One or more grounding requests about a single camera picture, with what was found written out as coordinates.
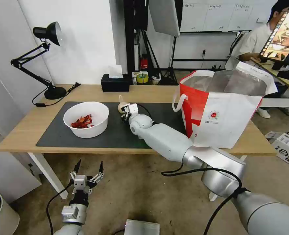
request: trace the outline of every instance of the table leg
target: table leg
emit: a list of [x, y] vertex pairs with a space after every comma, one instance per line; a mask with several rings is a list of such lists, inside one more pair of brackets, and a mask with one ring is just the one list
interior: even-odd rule
[[[240, 157], [240, 160], [244, 161], [246, 158], [247, 158], [247, 155], [243, 155], [243, 156]], [[209, 199], [210, 199], [211, 202], [215, 201], [215, 199], [217, 199], [217, 198], [218, 198], [218, 195], [210, 192]]]
[[[53, 188], [59, 193], [62, 191], [65, 187], [62, 185], [46, 159], [44, 158], [42, 153], [28, 153], [29, 156], [32, 158], [32, 160], [35, 162], [35, 164], [38, 166], [38, 168], [42, 171], [42, 173], [45, 175], [45, 177], [48, 179], [50, 184], [53, 186]], [[66, 199], [68, 195], [68, 192], [65, 191], [60, 194], [60, 197], [62, 199]]]

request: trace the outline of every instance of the man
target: man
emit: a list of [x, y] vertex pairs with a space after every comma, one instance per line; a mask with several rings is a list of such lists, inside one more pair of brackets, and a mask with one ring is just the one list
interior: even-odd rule
[[[277, 3], [272, 7], [271, 15], [267, 24], [264, 24], [250, 33], [247, 33], [243, 39], [239, 42], [239, 45], [236, 45], [232, 52], [232, 56], [238, 57], [240, 61], [246, 62], [252, 66], [255, 65], [254, 62], [250, 61], [250, 58], [255, 58], [259, 60], [259, 54], [263, 49], [266, 41], [269, 39], [272, 31], [275, 29], [279, 20], [283, 16], [284, 11], [289, 10], [289, 0], [278, 0]], [[226, 63], [225, 68], [227, 70], [234, 69], [235, 65], [233, 64], [233, 59], [230, 58]], [[287, 89], [283, 90], [284, 86], [279, 86], [279, 92], [272, 94], [272, 98], [279, 98]], [[257, 113], [264, 117], [270, 118], [271, 115], [264, 108], [257, 109]]]

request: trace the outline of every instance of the shopping bag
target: shopping bag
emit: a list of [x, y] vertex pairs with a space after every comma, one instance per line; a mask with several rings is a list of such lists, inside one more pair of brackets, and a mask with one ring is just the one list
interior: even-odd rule
[[184, 77], [172, 106], [182, 111], [186, 134], [195, 146], [231, 149], [263, 96], [274, 92], [270, 74], [240, 62], [235, 70], [199, 70]]

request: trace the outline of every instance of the lamp base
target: lamp base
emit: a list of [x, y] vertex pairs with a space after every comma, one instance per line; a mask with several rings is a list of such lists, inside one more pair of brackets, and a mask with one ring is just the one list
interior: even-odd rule
[[48, 90], [44, 92], [44, 97], [48, 100], [57, 100], [64, 97], [67, 91], [62, 87], [50, 86]]

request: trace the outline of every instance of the fire extinguisher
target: fire extinguisher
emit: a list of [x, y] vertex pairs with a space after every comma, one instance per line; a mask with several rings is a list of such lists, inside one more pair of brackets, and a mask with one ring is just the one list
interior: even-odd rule
[[148, 58], [146, 54], [142, 55], [142, 58], [140, 60], [140, 69], [148, 69]]

